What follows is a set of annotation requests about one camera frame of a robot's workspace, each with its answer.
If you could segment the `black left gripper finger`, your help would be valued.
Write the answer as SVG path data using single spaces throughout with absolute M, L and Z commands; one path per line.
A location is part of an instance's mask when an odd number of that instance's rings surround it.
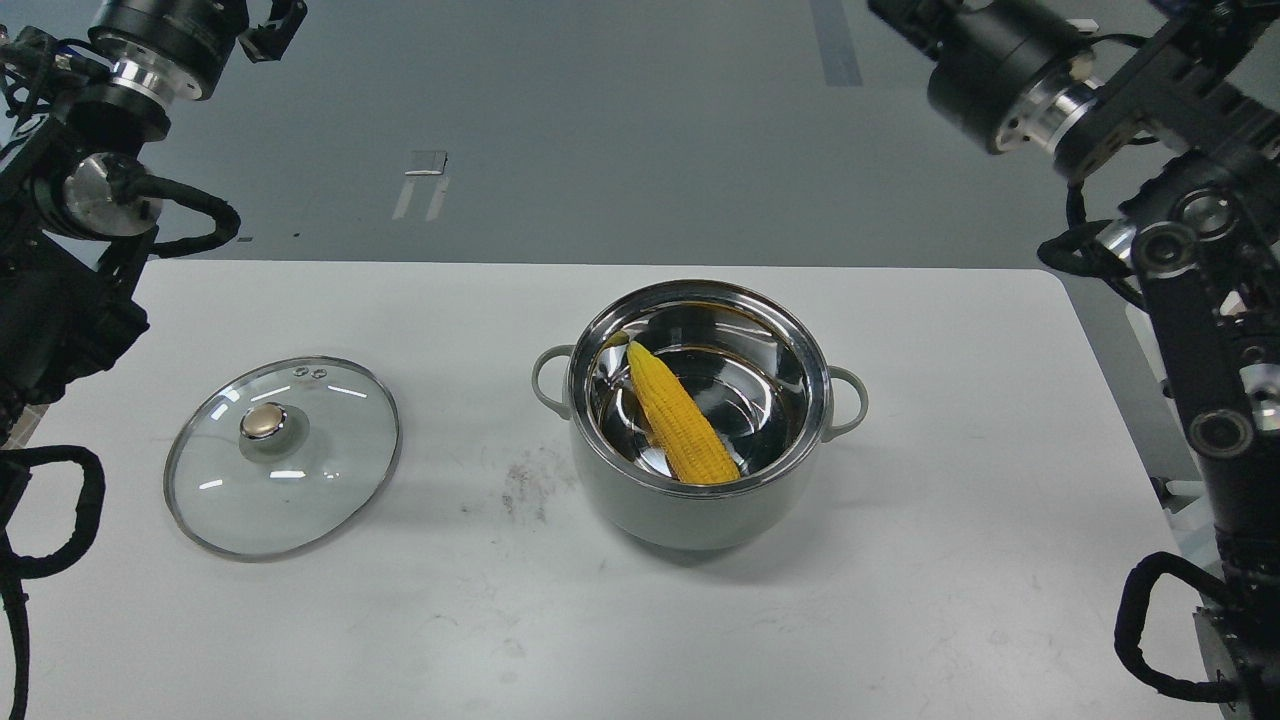
M 238 36 L 252 63 L 279 61 L 308 14 L 306 1 L 271 1 L 268 19 Z

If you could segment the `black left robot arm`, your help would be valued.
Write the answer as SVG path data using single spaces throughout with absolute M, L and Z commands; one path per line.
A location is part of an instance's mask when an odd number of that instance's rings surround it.
M 3 35 L 1 391 L 3 521 L 36 468 L 70 464 L 81 486 L 68 541 L 42 557 L 3 539 L 3 611 L 14 653 L 10 715 L 29 697 L 24 582 L 78 562 L 99 533 L 105 474 L 74 445 L 18 448 L 26 411 L 61 400 L 68 386 L 106 372 L 147 331 L 133 293 L 151 259 L 219 249 L 241 232 L 225 200 L 148 170 L 147 143 L 163 141 L 178 99 L 212 96 L 236 49 L 276 61 L 307 15 L 274 1 L 252 26 L 243 1 L 105 1 L 86 38 L 27 26 Z

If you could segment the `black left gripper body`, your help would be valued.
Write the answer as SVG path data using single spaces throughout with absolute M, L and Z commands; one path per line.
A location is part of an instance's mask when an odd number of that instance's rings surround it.
M 111 82 L 154 101 L 207 100 L 238 36 L 244 1 L 105 1 L 88 31 Z

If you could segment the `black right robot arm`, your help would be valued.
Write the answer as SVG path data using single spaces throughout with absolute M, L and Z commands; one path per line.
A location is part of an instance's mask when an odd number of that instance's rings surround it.
M 1158 1 L 1164 26 L 1108 38 L 1036 1 L 872 1 L 934 65 L 931 105 L 989 154 L 1043 147 L 1068 228 L 1041 261 L 1142 310 L 1194 454 L 1221 571 L 1152 553 L 1129 573 L 1121 665 L 1228 719 L 1277 716 L 1277 113 L 1230 73 L 1275 1 Z

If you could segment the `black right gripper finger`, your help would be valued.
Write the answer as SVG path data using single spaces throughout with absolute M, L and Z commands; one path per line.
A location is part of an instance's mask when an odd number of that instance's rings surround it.
M 964 1 L 867 1 L 868 9 L 931 61 L 940 59 L 946 35 Z

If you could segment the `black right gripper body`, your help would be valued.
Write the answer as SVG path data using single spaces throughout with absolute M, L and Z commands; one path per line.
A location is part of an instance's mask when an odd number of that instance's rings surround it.
M 927 85 L 929 105 L 989 154 L 1053 152 L 1096 100 L 1091 37 L 1036 1 L 965 8 Z

